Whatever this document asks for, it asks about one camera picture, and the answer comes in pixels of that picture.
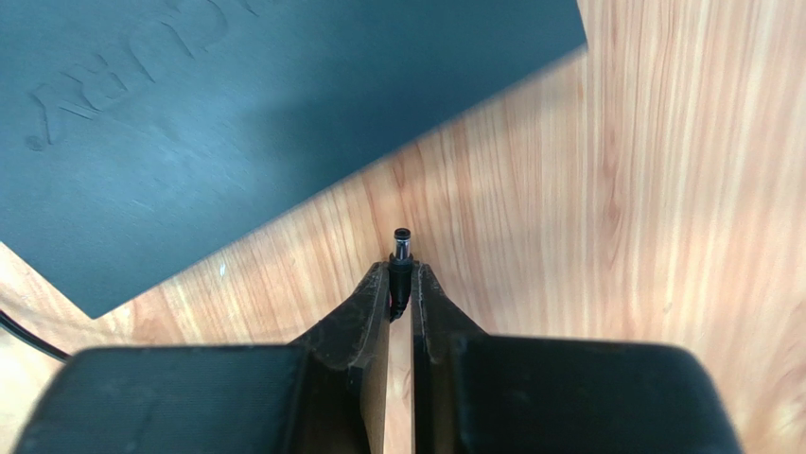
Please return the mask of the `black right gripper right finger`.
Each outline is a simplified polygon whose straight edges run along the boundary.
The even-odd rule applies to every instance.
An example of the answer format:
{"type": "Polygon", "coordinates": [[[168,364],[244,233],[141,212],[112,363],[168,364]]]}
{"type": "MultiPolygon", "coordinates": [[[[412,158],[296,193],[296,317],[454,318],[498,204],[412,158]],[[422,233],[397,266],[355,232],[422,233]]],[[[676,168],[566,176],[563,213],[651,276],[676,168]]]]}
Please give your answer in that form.
{"type": "Polygon", "coordinates": [[[715,385],[664,344],[481,329],[433,270],[412,273],[417,453],[739,453],[715,385]]]}

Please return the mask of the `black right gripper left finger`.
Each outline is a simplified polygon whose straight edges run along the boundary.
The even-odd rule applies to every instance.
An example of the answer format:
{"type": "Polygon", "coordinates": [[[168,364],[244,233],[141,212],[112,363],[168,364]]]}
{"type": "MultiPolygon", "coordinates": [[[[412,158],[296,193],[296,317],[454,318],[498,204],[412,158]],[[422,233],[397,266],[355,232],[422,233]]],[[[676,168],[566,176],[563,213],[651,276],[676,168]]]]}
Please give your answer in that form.
{"type": "Polygon", "coordinates": [[[379,453],[389,273],[286,344],[95,348],[51,381],[17,453],[379,453]]]}

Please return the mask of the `dark grey network switch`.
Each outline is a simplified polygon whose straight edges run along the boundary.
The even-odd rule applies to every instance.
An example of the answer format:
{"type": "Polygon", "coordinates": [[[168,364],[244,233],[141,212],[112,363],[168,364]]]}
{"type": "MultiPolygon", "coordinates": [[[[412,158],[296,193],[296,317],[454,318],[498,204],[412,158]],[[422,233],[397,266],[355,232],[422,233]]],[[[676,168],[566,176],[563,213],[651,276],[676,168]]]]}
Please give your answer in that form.
{"type": "Polygon", "coordinates": [[[1,240],[98,318],[586,42],[574,1],[5,1],[1,240]]]}

